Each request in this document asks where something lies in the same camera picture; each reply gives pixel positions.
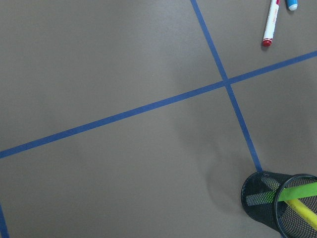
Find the brown paper table cover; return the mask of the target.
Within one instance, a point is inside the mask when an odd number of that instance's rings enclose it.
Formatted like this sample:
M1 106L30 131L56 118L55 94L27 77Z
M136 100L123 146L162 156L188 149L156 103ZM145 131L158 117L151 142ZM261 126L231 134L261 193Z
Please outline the brown paper table cover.
M317 173L317 3L3 0L3 238L277 238L240 191Z

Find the black mesh pen cup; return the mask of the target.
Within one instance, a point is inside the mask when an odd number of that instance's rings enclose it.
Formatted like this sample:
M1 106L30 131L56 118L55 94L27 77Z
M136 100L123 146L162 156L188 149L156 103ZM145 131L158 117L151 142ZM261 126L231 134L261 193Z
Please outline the black mesh pen cup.
M272 172L251 174L241 189L241 204L253 220L280 233L283 238L315 238L317 230L305 222L285 201L278 201L284 188L316 182L316 176L309 174L286 175ZM268 191L277 191L274 201L268 204L248 206L246 196ZM317 213L317 196L300 198L306 206Z

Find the yellow marker pen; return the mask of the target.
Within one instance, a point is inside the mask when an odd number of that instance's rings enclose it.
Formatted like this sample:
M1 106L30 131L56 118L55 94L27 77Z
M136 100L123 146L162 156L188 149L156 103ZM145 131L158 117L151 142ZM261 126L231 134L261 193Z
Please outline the yellow marker pen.
M317 229L317 215L308 206L299 199L286 200L285 203L290 206L305 222L312 228Z

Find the blue marker pen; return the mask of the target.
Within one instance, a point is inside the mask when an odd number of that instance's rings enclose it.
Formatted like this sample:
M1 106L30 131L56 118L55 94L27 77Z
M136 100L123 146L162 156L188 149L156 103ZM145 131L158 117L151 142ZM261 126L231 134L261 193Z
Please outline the blue marker pen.
M286 5L289 11L295 11L298 8L297 0L286 0Z

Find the red capped white marker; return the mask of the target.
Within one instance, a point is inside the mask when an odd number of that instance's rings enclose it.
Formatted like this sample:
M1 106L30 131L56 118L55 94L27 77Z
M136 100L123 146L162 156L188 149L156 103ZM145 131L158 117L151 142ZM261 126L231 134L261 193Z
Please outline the red capped white marker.
M271 0L270 7L267 15L264 36L262 40L263 47L269 47L272 44L275 32L275 25L279 11L280 0Z

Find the green marker pen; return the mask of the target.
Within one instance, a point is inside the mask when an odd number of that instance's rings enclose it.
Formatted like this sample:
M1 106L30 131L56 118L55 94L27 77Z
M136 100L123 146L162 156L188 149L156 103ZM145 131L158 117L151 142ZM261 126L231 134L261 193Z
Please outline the green marker pen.
M245 200L248 206L262 205L272 203L277 191L268 191L258 194L247 195ZM287 201L317 195L317 183L309 183L305 185L282 189L278 201Z

